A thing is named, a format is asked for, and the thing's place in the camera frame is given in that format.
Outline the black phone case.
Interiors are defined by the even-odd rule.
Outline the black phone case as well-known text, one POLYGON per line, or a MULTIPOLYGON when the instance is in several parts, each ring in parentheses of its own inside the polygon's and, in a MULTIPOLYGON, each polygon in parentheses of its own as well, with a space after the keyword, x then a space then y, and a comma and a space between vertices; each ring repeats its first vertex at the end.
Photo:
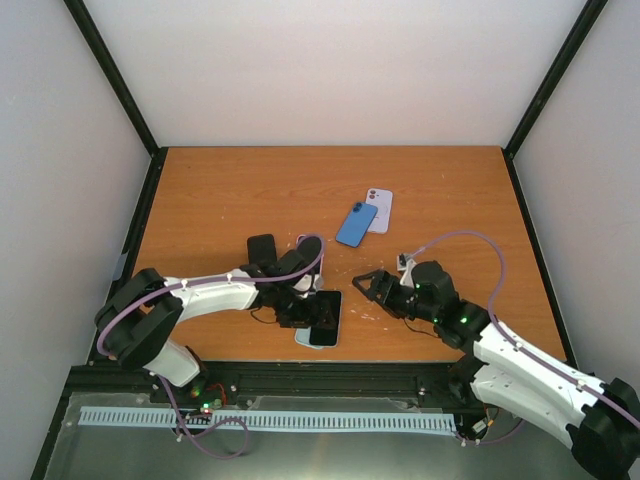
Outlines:
POLYGON ((247 239, 248 263, 269 265, 278 260, 275 238, 272 234, 254 235, 247 239))

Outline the pink phone case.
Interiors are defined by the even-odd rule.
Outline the pink phone case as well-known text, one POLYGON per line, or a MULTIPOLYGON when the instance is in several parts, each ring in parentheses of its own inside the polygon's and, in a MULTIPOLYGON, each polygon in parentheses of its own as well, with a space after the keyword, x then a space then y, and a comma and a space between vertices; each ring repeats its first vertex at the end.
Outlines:
MULTIPOLYGON (((316 236, 299 235, 296 240, 296 250, 302 255, 305 261, 311 264, 320 254, 322 247, 321 240, 316 236)), ((324 257, 315 264, 309 274, 321 275, 324 257)))

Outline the lavender phone case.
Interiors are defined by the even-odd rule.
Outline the lavender phone case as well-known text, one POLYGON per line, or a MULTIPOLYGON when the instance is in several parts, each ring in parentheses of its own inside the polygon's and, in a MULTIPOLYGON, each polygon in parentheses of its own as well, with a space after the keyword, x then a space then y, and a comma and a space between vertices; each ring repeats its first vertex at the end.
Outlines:
POLYGON ((370 188, 366 194, 366 203, 376 207, 376 215, 369 225, 368 231, 376 234, 386 234, 389 229, 393 193, 381 188, 370 188))

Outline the light blue phone case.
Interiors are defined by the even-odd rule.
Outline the light blue phone case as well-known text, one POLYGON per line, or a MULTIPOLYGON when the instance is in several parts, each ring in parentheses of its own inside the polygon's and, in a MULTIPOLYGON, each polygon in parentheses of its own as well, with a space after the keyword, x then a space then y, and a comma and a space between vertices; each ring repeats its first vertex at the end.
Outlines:
POLYGON ((310 336, 311 336, 311 328, 297 329, 294 334, 294 340, 299 345, 302 345, 304 347, 308 347, 314 350, 321 350, 325 348, 335 348, 338 345, 337 342, 335 342, 333 345, 314 345, 310 342, 310 336))

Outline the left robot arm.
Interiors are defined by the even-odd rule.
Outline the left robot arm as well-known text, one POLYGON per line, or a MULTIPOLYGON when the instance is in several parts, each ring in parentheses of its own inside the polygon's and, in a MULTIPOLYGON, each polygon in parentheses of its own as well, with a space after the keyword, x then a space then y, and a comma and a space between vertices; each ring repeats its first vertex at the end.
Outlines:
POLYGON ((275 262, 213 276, 180 279, 144 269, 96 314, 96 348, 121 368, 162 377, 184 401, 197 402, 207 393, 208 378, 196 355, 170 339, 175 327, 212 313, 270 308, 283 328, 331 329, 336 316, 314 272, 320 261, 320 255, 308 259, 290 250, 275 262))

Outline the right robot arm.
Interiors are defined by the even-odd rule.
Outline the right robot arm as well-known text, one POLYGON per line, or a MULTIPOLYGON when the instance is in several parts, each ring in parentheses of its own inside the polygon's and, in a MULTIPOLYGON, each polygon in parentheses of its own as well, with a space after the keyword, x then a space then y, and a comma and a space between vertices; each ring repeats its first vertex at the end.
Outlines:
POLYGON ((405 260, 353 278, 354 287, 389 315, 424 320, 464 356, 454 393, 506 410, 566 446, 596 479, 626 479, 639 458, 639 397, 620 378, 606 382, 535 347, 462 299, 436 261, 405 260))

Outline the pale blue phone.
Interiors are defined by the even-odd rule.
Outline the pale blue phone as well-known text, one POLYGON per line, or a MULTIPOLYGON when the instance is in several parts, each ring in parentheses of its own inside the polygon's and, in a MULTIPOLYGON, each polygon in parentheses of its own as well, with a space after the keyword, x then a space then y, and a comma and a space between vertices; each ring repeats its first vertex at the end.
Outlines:
POLYGON ((318 306, 308 343, 313 347, 335 347, 338 343, 343 295, 340 291, 320 291, 315 295, 318 306))

